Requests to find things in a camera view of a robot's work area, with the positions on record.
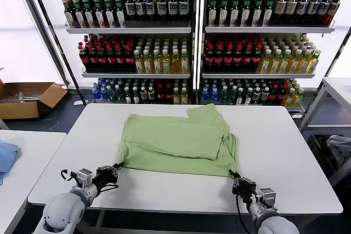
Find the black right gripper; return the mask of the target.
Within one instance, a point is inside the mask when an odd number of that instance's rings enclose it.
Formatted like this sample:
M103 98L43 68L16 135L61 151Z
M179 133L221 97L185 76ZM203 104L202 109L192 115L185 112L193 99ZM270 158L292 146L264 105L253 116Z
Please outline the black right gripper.
M256 195L256 183L246 177L241 177L238 172L229 171L230 177L233 179L232 193L239 195L243 200L251 199L252 195Z

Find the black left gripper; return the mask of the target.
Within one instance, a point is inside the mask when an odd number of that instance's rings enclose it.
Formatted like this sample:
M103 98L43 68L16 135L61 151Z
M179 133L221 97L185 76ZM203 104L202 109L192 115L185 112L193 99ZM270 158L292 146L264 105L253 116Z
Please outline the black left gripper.
M96 169L96 175L92 179L92 183L97 188L104 188L110 185L116 185L118 174L124 163L115 163L114 165L104 165Z

